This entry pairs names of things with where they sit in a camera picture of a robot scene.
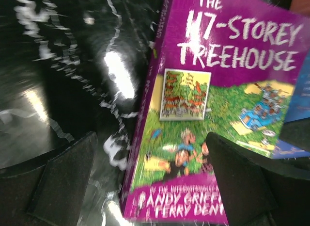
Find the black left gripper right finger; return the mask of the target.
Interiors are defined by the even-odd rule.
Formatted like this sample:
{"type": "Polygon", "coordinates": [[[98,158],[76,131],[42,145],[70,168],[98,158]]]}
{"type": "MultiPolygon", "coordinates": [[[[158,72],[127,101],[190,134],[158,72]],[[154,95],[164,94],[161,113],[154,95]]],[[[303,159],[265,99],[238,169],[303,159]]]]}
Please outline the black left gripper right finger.
{"type": "Polygon", "coordinates": [[[213,132],[206,143],[229,225],[310,224],[309,158],[272,160],[213,132]]]}

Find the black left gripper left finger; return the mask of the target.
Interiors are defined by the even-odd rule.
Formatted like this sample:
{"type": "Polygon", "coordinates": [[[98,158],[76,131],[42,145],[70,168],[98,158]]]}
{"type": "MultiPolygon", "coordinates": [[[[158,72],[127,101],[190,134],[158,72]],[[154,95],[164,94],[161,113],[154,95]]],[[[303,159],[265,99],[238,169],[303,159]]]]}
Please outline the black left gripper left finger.
{"type": "Polygon", "coordinates": [[[0,170],[2,226],[75,226],[90,177],[97,136],[0,170]]]}

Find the purple treehouse book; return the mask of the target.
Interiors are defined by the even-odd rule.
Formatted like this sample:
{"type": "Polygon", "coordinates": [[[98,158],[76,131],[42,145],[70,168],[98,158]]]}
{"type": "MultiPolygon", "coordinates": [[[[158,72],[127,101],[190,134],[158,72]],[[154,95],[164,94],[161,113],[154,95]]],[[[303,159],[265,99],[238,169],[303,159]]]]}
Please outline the purple treehouse book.
{"type": "Polygon", "coordinates": [[[228,224],[206,137],[274,160],[309,49],[309,17],[270,1],[164,0],[123,217],[228,224]]]}

